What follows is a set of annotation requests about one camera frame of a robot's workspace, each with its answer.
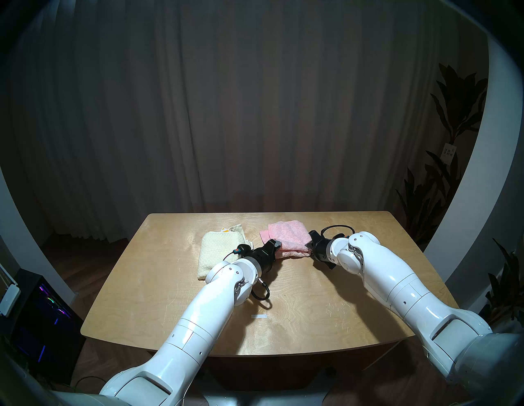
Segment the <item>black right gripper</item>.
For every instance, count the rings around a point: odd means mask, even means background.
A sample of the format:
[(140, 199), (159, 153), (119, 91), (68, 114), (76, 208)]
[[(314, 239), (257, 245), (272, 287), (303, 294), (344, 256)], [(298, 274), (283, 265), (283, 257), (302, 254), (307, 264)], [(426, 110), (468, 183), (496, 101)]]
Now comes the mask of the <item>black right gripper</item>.
[(328, 251), (330, 244), (334, 241), (334, 239), (338, 238), (338, 234), (331, 239), (327, 239), (323, 235), (324, 231), (325, 230), (322, 230), (320, 234), (316, 230), (309, 231), (311, 240), (309, 243), (305, 244), (305, 247), (307, 247), (308, 251), (310, 251), (310, 256), (315, 261), (324, 263), (328, 266), (329, 269), (333, 269), (336, 267), (336, 264), (330, 261)]

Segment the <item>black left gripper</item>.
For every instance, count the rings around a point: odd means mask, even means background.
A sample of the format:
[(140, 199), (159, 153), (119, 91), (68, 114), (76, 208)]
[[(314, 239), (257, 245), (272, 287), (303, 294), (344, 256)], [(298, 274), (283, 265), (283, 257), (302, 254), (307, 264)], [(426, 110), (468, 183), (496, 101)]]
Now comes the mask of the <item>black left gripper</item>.
[(248, 246), (245, 257), (250, 257), (258, 263), (261, 273), (268, 273), (276, 261), (276, 253), (281, 248), (282, 243), (278, 240), (270, 239), (263, 247), (251, 249)]

